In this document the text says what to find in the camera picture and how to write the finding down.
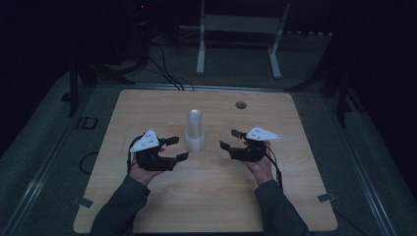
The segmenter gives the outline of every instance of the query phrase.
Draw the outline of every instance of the white triangular marker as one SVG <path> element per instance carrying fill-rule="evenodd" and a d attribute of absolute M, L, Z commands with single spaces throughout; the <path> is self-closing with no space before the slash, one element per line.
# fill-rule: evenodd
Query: white triangular marker
<path fill-rule="evenodd" d="M 156 133 L 153 129 L 148 130 L 138 141 L 130 148 L 130 152 L 137 152 L 144 149 L 155 148 L 159 146 Z"/>
<path fill-rule="evenodd" d="M 264 130 L 255 126 L 247 135 L 246 138 L 256 141 L 279 140 L 281 135 L 275 134 L 268 130 Z"/>

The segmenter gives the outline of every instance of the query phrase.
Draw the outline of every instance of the sleeve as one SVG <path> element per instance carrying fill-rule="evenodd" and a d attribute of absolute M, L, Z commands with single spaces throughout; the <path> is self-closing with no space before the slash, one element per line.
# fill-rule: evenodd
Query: sleeve
<path fill-rule="evenodd" d="M 306 236 L 309 228 L 274 180 L 255 190 L 265 235 Z"/>
<path fill-rule="evenodd" d="M 92 223 L 90 236 L 115 235 L 126 230 L 147 204 L 150 190 L 128 175 Z"/>

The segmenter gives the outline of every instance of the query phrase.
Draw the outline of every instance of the table top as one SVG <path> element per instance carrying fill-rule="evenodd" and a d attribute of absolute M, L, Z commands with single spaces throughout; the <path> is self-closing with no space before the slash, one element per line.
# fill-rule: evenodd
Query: table top
<path fill-rule="evenodd" d="M 238 101 L 247 107 L 237 108 Z M 310 230 L 337 227 L 329 201 L 318 200 L 326 189 L 290 94 L 123 90 L 84 195 L 94 205 L 80 206 L 76 232 L 89 232 L 98 211 L 122 183 L 129 145 L 135 137 L 153 128 L 160 138 L 180 137 L 179 144 L 167 147 L 163 156 L 186 151 L 186 115 L 191 109 L 203 112 L 206 145 L 149 183 L 151 193 L 135 219 L 136 232 L 263 231 L 252 173 L 219 147 L 219 140 L 228 139 L 231 129 L 247 133 L 254 126 L 282 136 L 270 145 L 282 172 L 284 194 Z"/>

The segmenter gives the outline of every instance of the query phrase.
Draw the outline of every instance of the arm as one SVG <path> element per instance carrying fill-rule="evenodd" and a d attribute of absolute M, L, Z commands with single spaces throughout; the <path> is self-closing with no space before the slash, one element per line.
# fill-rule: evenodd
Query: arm
<path fill-rule="evenodd" d="M 310 235 L 296 208 L 273 180 L 269 159 L 264 157 L 257 162 L 244 163 L 254 174 L 259 186 L 255 196 L 260 206 L 265 235 Z"/>
<path fill-rule="evenodd" d="M 148 183 L 161 171 L 146 171 L 134 164 L 129 175 L 114 192 L 92 223 L 90 236 L 116 235 L 127 230 L 136 214 L 147 204 Z"/>

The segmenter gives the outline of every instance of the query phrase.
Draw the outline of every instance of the dark background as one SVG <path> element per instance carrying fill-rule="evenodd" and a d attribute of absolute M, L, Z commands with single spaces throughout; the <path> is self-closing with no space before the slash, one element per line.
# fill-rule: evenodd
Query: dark background
<path fill-rule="evenodd" d="M 119 6 L 130 4 L 122 2 Z M 199 25 L 199 1 L 144 2 L 151 27 L 174 36 L 180 25 Z M 213 0 L 207 4 L 208 10 L 217 13 L 275 14 L 258 11 L 249 0 Z M 2 1 L 0 154 L 25 126 L 53 83 L 68 72 L 73 58 L 88 54 L 99 62 L 117 63 L 117 33 L 109 20 L 114 16 L 107 15 L 105 7 L 115 8 L 114 2 Z M 285 25 L 285 31 L 301 31 L 306 36 L 309 32 L 334 33 L 317 74 L 334 67 L 347 73 L 349 86 L 359 95 L 414 196 L 416 18 L 417 5 L 412 0 L 294 0 Z"/>

